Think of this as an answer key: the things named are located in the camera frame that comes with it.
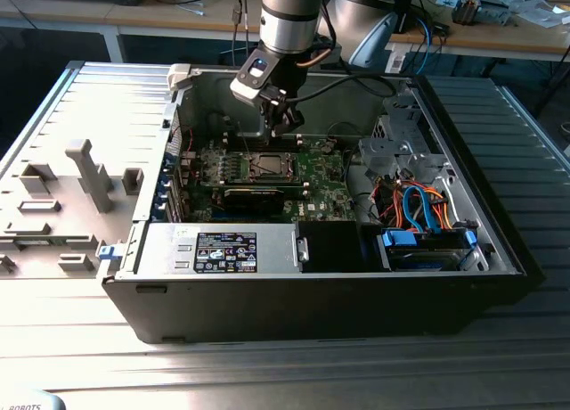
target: metal table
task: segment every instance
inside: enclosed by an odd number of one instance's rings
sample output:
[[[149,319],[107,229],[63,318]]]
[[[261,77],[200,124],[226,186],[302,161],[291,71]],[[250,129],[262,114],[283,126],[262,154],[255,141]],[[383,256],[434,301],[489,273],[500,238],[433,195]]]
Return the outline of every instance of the metal table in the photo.
[[[49,134],[43,129],[63,132],[62,114],[73,111],[81,91],[98,94],[97,102],[82,104],[90,109],[85,115],[96,121],[97,111],[105,110],[101,103],[117,96],[96,88],[154,93],[158,105],[166,96],[166,84],[160,84],[166,73],[167,67],[160,66],[71,64],[4,157],[0,187],[13,178],[16,163],[33,160],[38,141]],[[122,105],[118,114],[123,118],[140,108],[135,99]],[[161,114],[147,114],[149,128],[159,127]],[[127,125],[132,126],[128,120],[117,122],[116,131]],[[470,138],[477,145],[485,135],[475,131]],[[496,136],[486,138],[483,146],[501,144]],[[107,159],[113,176],[113,165],[120,170],[120,162],[135,162],[129,158],[133,153],[118,163],[106,151],[94,159]],[[535,200],[544,206],[550,201],[540,194]],[[568,210],[562,207],[560,218],[570,216]],[[563,222],[552,228],[541,230],[541,242],[548,242],[550,234],[568,234]],[[136,339],[95,274],[45,270],[21,279],[3,276],[0,370],[4,382],[53,391],[71,410],[568,408],[568,253],[561,248],[560,257],[547,260],[548,279],[539,290],[513,307],[494,308],[452,337],[147,345]],[[378,317],[383,310],[389,308],[379,307]]]

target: gray metal panel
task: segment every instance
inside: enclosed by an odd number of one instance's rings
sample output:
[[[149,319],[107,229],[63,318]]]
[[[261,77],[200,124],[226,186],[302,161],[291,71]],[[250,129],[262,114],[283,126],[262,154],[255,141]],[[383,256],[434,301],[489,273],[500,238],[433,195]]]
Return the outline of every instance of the gray metal panel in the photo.
[[[17,151],[5,159],[5,174],[0,178],[0,221],[5,226],[27,223],[41,219],[50,226],[48,238],[53,236],[94,235],[97,242],[115,243],[125,240],[132,225],[136,197],[126,195],[120,178],[126,168],[141,168],[147,176],[150,159],[154,152],[160,158],[164,144],[160,147],[158,133],[161,130],[162,115],[169,100],[165,66],[134,66],[87,63],[81,69],[65,70],[54,90],[48,95],[29,122],[14,147]],[[163,83],[158,85],[124,86],[107,83],[108,78],[137,79],[152,76]],[[89,77],[90,83],[78,83]],[[90,155],[96,164],[103,165],[110,177],[108,191],[112,209],[100,214],[92,199],[80,185],[79,171],[73,160],[67,157],[66,149],[73,139],[88,139],[93,146]],[[45,164],[54,178],[46,179],[49,191],[44,199],[58,201],[61,209],[49,213],[20,212],[22,201],[32,196],[22,186],[19,176],[29,164]],[[13,236],[2,234],[3,239]],[[74,251],[67,242],[59,240],[49,246],[28,246],[23,250],[10,248],[1,250],[15,264],[16,268],[8,278],[55,278],[94,277],[95,272],[64,272],[58,266],[60,254],[85,253],[95,267],[96,248]]]
[[[473,326],[491,327],[486,330],[490,335],[499,331],[518,332],[520,339],[528,340],[533,332],[551,331],[554,337],[566,341],[570,335],[567,162],[543,139],[540,126],[491,80],[454,80],[456,96],[450,96],[450,84],[446,80],[430,78],[430,83],[437,94],[444,95],[441,101],[450,117],[461,122],[457,128],[547,276],[538,291],[513,307],[493,308]],[[483,91],[487,97],[480,95]],[[460,94],[479,94],[480,97],[461,100]],[[543,344],[537,342],[539,352]],[[544,368],[546,366],[537,372],[537,378],[546,373]]]

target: side panel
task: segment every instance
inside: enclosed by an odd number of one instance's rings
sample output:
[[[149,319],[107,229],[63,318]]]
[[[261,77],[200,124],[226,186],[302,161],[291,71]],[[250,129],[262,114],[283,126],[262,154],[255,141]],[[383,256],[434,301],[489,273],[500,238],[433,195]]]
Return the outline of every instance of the side panel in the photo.
[[[521,297],[509,279],[109,279],[103,288],[142,341],[194,343],[457,332],[493,296]]]

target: power supply label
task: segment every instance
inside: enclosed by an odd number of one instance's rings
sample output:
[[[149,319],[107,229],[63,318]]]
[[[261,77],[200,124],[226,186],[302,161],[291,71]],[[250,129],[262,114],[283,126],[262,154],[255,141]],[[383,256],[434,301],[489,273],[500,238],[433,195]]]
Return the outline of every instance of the power supply label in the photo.
[[[198,274],[257,272],[257,234],[198,234],[194,272]]]

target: workbench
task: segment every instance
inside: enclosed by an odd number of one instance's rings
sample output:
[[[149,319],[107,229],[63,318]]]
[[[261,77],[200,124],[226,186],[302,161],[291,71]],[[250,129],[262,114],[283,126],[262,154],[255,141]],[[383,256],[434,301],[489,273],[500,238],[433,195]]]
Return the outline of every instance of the workbench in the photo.
[[[505,27],[492,24],[461,26],[452,23],[451,9],[434,6],[435,0],[423,0],[435,18],[451,27],[451,34],[442,47],[442,53],[456,55],[512,58],[557,62],[570,44],[568,26],[544,29],[538,25],[514,18],[515,24]],[[568,3],[570,0],[550,0]],[[236,0],[206,0],[204,7],[187,7],[203,10],[199,16],[175,5],[145,0],[139,6],[114,4],[63,2],[47,0],[13,0],[38,29],[56,29],[101,34],[112,62],[125,62],[121,36],[187,37],[203,39],[232,39],[232,8]],[[249,39],[259,39],[261,0],[248,0]],[[0,27],[30,29],[9,0],[0,0]],[[245,40],[244,27],[240,26],[238,40]],[[414,29],[405,34],[394,34],[387,47],[392,51],[388,71],[398,71],[401,59],[415,51],[423,41]],[[437,49],[438,42],[432,50]]]

